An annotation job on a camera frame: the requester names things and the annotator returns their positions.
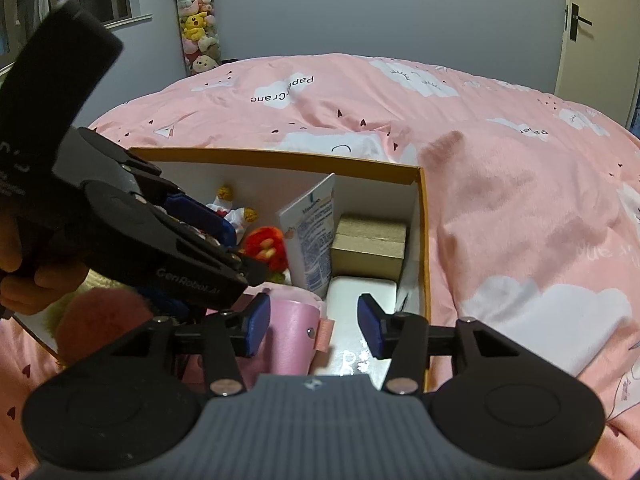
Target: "small brown cardboard box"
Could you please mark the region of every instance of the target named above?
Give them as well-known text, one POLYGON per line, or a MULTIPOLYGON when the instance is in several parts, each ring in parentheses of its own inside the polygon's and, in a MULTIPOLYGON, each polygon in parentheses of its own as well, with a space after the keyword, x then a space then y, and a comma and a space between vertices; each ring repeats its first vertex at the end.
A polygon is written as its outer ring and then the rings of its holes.
POLYGON ((405 224, 342 216, 331 246, 332 275, 397 283, 402 272, 405 239, 405 224))

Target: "pink fluffy ball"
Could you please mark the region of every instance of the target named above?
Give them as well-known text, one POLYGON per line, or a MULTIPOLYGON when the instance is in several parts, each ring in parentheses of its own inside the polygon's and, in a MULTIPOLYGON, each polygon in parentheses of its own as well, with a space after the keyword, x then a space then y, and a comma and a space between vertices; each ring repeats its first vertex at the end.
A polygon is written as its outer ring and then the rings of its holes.
POLYGON ((152 319, 145 299, 126 288, 93 288, 69 303, 56 329, 58 355, 78 362, 152 319))

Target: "window sill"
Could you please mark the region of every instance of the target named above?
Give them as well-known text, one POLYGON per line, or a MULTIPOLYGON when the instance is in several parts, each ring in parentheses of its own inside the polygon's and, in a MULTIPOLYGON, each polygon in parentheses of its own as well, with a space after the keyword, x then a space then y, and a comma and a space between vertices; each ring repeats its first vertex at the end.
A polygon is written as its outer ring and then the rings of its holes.
MULTIPOLYGON (((118 20, 117 22, 111 22, 104 25, 107 30, 113 30, 121 27, 128 27, 129 25, 135 25, 141 22, 149 22, 153 18, 152 14, 143 14, 142 16, 135 16, 134 18, 125 18, 124 20, 118 20)), ((9 63, 0 69, 0 80, 11 70, 13 63, 9 63)))

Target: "gray ribbed surface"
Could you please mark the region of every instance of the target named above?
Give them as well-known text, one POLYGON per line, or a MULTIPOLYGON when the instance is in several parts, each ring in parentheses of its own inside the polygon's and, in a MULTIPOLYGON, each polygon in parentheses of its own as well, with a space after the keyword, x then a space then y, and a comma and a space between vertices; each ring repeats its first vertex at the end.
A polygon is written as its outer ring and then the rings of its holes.
POLYGON ((113 473, 43 465, 30 480, 601 479, 586 464, 517 473, 444 440, 417 399, 378 392, 366 375, 263 376, 237 398, 209 402, 190 435, 144 466, 113 473))

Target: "hand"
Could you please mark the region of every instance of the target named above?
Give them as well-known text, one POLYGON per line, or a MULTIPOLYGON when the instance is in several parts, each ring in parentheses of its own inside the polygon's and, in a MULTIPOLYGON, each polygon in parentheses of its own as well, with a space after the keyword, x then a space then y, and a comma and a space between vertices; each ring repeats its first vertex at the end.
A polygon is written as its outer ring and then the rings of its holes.
MULTIPOLYGON (((0 269, 15 272, 22 264, 22 246, 15 216, 0 212, 0 269)), ((37 314, 84 282, 89 269, 79 260, 40 266, 32 278, 6 276, 0 282, 0 303, 20 314, 37 314)))

